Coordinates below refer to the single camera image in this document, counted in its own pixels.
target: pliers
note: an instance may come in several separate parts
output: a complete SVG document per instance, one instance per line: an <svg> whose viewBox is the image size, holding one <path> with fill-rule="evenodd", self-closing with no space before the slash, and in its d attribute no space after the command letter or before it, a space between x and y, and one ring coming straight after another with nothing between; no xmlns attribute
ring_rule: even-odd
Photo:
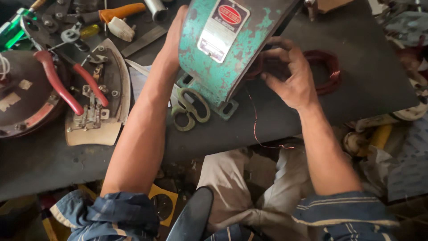
<svg viewBox="0 0 428 241"><path fill-rule="evenodd" d="M37 30L32 30L30 24L35 25ZM56 73L52 54L58 54L62 59L73 65L73 69L83 77L83 79L89 84L95 96L98 98L100 103L106 107L108 105L107 98L103 95L101 90L98 88L98 84L95 82L91 74L89 74L80 64L74 62L68 56L63 54L60 50L55 52L48 52L47 49L55 46L55 41L50 37L49 32L45 29L43 24L40 24L37 20L23 17L21 20L21 27L28 35L28 37L34 42L36 48L39 50L34 54L34 57L43 65L46 76L52 85L52 87L58 92L58 94L68 103L77 115L83 114L83 107L77 102L77 100L66 90L64 85Z"/></svg>

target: metal tube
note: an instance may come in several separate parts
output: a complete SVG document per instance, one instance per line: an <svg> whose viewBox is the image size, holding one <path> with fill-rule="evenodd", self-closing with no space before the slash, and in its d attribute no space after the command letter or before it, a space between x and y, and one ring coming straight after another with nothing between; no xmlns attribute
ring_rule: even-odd
<svg viewBox="0 0 428 241"><path fill-rule="evenodd" d="M150 12L153 15L155 23L162 23L168 17L168 12L161 0L144 0Z"/></svg>

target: right hand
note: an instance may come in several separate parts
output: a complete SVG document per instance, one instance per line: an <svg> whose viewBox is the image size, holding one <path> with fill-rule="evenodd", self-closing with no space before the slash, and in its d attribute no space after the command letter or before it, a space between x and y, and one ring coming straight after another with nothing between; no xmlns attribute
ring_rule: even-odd
<svg viewBox="0 0 428 241"><path fill-rule="evenodd" d="M302 51L291 40L271 37L266 44L278 46L261 52L263 62L279 60L288 63L291 77L277 78L270 72L262 72L261 77L269 88L275 91L291 108L302 110L318 103L318 96L309 63Z"/></svg>

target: workbench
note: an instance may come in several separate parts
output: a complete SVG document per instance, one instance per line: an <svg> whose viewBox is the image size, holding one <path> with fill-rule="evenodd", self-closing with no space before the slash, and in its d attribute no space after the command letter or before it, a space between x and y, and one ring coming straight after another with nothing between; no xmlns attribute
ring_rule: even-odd
<svg viewBox="0 0 428 241"><path fill-rule="evenodd" d="M138 1L109 1L109 8L134 2ZM171 13L188 2L178 0L170 8ZM154 23L146 23L147 19L144 14L128 18L130 26L137 25L135 39L155 26ZM323 49L337 54L342 85L336 92L320 97L332 125L390 113L419 103L365 0L355 0L331 13L319 15L315 22L310 22L299 11L282 36L292 39L302 50ZM93 38L92 47L103 38L104 33ZM119 50L128 45L111 34L109 38ZM165 36L129 59L142 66L151 65L164 41ZM326 81L327 73L316 69L314 78L316 83ZM301 133L297 112L287 107L263 81L249 81L245 87L257 109L257 138L260 142ZM242 88L234 100L239 102L239 107L229 121L225 122L213 113L207 123L197 123L188 132L177 131L169 115L164 162L186 161L256 144L254 109L245 89ZM67 146L62 117L28 136L2 140L0 200L102 179L113 150L114 146Z"/></svg>

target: scissors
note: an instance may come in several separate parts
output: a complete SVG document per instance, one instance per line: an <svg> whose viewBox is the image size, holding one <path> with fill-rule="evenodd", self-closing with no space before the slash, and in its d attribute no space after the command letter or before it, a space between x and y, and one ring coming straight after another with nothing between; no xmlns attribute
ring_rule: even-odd
<svg viewBox="0 0 428 241"><path fill-rule="evenodd" d="M194 94L199 99L199 101L202 102L202 104L204 104L205 109L207 110L207 115L204 118L199 116L198 111L195 109L195 107L192 105L192 103L190 103L184 97L184 94L186 92L190 92L190 93ZM178 101L184 106L183 107L183 106L177 104L177 105L174 105L172 107L171 115L174 119L174 125L177 128L177 130L188 131L188 130L191 130L193 127L195 127L196 122L191 117L190 113L192 113L195 116L196 120L200 123L205 123L210 119L210 117L211 117L210 108L208 107L208 104L204 100L204 98L196 90L184 87L184 88L177 89L177 93L178 93ZM187 125L185 127L179 126L176 123L175 117L177 116L178 113L183 113L183 114L187 115L189 122L187 123Z"/></svg>

